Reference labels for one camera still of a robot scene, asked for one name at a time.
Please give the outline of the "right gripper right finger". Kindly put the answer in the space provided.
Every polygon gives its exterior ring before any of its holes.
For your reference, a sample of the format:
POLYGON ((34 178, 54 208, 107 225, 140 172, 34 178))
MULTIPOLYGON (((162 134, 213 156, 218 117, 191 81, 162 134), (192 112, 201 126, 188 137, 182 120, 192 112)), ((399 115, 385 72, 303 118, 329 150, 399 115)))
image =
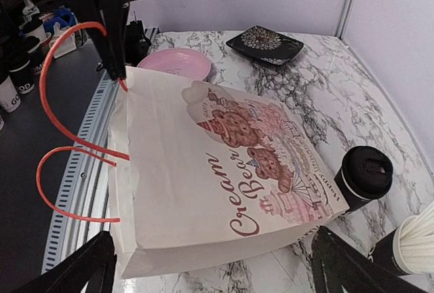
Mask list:
POLYGON ((312 272, 316 292, 422 292, 368 260, 326 227, 312 241, 312 272))

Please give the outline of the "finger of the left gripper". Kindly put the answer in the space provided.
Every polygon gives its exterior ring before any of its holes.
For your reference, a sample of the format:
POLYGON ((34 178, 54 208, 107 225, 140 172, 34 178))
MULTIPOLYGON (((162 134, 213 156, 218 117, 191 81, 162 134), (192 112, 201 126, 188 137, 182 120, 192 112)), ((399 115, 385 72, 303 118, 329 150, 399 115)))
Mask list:
POLYGON ((125 69, 125 15, 129 3, 125 0, 83 0, 86 22, 97 22, 104 27, 97 36, 96 47, 111 79, 126 79, 125 69))

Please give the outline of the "white paper takeout bag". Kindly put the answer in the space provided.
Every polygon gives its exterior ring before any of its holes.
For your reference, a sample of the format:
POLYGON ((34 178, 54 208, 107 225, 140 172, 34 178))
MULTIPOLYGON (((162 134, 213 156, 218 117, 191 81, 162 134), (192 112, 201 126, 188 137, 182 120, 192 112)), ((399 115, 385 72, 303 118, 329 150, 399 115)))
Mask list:
POLYGON ((125 68, 108 144, 121 278, 181 273, 298 241, 348 204, 296 117, 276 100, 125 68))

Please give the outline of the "black cup holding straws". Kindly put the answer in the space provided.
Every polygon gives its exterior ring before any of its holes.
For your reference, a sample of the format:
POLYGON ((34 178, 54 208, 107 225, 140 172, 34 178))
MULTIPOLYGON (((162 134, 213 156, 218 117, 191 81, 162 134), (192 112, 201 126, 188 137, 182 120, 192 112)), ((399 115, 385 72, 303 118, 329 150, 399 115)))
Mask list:
POLYGON ((367 258, 381 268, 397 276, 414 274, 403 260, 399 235, 401 229, 396 228, 377 242, 368 252, 367 258))

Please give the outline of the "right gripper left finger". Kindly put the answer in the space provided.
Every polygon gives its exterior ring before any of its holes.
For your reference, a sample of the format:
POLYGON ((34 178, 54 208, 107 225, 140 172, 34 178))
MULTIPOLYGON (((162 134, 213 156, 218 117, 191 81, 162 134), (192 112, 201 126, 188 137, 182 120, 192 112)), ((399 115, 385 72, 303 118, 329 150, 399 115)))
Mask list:
POLYGON ((116 262, 113 238, 108 231, 101 231, 53 269, 14 292, 112 292, 116 262))

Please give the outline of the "black plastic cup lid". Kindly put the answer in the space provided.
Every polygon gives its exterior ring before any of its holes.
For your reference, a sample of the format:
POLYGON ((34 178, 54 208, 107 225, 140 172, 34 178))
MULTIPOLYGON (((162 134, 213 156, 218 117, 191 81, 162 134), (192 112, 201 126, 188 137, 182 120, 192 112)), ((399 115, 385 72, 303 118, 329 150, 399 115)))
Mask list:
POLYGON ((354 196, 367 200, 380 199, 391 188, 393 164, 374 147, 355 146, 343 157, 338 174, 354 196))

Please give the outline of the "single black paper coffee cup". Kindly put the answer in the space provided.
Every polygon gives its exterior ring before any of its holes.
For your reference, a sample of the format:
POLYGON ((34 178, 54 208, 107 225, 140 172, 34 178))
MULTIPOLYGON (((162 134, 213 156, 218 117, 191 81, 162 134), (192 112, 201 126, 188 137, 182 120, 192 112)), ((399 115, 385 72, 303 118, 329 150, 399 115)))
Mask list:
POLYGON ((349 209, 346 211, 347 214, 350 214, 362 207, 364 205, 371 202, 370 199, 364 198, 361 195, 357 194, 346 181, 342 168, 339 169, 337 175, 334 178, 338 188, 340 189, 343 197, 345 198, 349 209))

